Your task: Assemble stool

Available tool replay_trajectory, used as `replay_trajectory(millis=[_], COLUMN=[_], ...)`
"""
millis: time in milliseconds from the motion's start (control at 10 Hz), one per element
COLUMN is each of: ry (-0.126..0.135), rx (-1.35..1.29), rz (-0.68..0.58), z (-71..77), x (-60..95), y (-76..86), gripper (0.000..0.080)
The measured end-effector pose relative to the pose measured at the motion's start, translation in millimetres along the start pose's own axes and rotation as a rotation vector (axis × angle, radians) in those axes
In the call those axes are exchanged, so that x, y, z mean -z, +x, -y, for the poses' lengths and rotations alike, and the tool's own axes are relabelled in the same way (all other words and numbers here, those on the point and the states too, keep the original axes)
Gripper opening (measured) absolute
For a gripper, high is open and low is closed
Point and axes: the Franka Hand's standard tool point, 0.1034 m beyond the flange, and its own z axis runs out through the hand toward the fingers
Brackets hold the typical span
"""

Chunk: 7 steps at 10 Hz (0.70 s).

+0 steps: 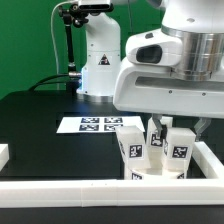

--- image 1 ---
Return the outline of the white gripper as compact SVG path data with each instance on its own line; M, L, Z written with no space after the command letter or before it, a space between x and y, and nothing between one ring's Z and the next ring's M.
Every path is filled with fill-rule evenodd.
M200 118L194 126L196 140L210 126L210 118L224 118L224 68L207 81L172 77L168 67L122 61L113 98L120 111L152 113L156 136L164 139L167 126L162 115Z

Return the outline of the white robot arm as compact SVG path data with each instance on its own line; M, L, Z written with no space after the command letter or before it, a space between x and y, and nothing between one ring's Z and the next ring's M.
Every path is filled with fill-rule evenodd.
M197 117L197 135L224 118L224 0L147 0L165 14L159 29L131 36L116 67L113 103L163 115Z

